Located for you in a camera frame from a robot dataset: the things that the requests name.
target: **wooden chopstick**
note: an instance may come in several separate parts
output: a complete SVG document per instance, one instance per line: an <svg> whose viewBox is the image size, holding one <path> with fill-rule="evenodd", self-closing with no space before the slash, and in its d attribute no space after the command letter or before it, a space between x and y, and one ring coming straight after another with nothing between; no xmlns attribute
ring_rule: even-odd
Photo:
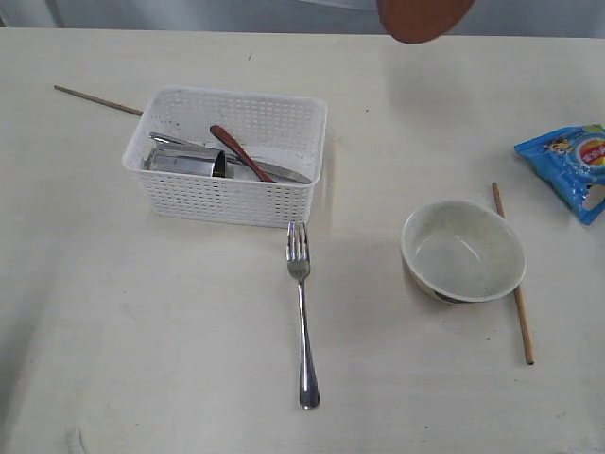
<svg viewBox="0 0 605 454"><path fill-rule="evenodd" d="M492 183L493 199L495 200L495 208L502 218L504 216L504 208L502 207L502 199L500 198L500 189L498 183ZM533 343L531 341L531 332L527 324L526 305L521 291L521 285L514 290L514 301L517 304L517 313L519 314L519 324L521 325L521 336L523 337L523 348L526 351L526 363L531 365L533 360Z"/></svg>
<svg viewBox="0 0 605 454"><path fill-rule="evenodd" d="M81 97L82 99L86 99L88 101L96 102L97 104L102 104L103 106L111 107L112 109L117 109L118 111L126 112L128 114L141 116L143 111L139 111L138 109L132 109L132 107L123 106L122 104L118 104L116 102L108 101L107 99L102 99L100 97L86 95L82 92L77 92L76 90L72 90L70 88L61 87L60 85L55 85L55 90L59 90L60 92L67 93L68 95Z"/></svg>

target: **white bowl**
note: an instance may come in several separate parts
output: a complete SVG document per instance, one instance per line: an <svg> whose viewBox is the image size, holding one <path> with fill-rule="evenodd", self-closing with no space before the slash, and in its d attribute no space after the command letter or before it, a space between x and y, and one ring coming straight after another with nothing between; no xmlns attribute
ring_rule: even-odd
<svg viewBox="0 0 605 454"><path fill-rule="evenodd" d="M447 303L490 301L523 279L526 258L510 225L469 201L438 201L407 218L401 251L414 280Z"/></svg>

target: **fork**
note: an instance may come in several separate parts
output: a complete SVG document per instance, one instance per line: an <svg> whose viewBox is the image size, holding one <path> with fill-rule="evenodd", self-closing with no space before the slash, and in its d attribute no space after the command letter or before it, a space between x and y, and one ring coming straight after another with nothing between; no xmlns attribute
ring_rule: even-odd
<svg viewBox="0 0 605 454"><path fill-rule="evenodd" d="M304 280L311 273L309 237L304 222L290 222L287 226L287 246L285 248L287 270L299 285L299 310L301 312L301 366L299 369L299 403L305 410L320 404L320 389L315 377L315 367L311 356L311 344L306 324L304 302Z"/></svg>

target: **white table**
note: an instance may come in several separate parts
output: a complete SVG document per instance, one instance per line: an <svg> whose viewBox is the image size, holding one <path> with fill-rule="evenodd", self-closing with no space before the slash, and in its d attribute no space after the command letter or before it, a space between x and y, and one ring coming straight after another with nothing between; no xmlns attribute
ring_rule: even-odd
<svg viewBox="0 0 605 454"><path fill-rule="evenodd" d="M590 228L511 147L605 120L605 42L0 30L0 451L562 453L605 448L605 216ZM165 84L314 96L310 222L322 405L297 402L280 230L161 218L120 165ZM536 364L511 298L444 306L404 272L426 202L493 206L525 243Z"/></svg>

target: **fork tines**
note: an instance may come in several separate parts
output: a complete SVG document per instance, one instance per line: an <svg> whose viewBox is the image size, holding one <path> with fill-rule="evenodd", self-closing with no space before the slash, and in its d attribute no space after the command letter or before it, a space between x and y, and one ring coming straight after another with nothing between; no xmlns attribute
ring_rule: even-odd
<svg viewBox="0 0 605 454"><path fill-rule="evenodd" d="M290 222L287 225L285 258L289 261L309 260L309 240L304 222Z"/></svg>

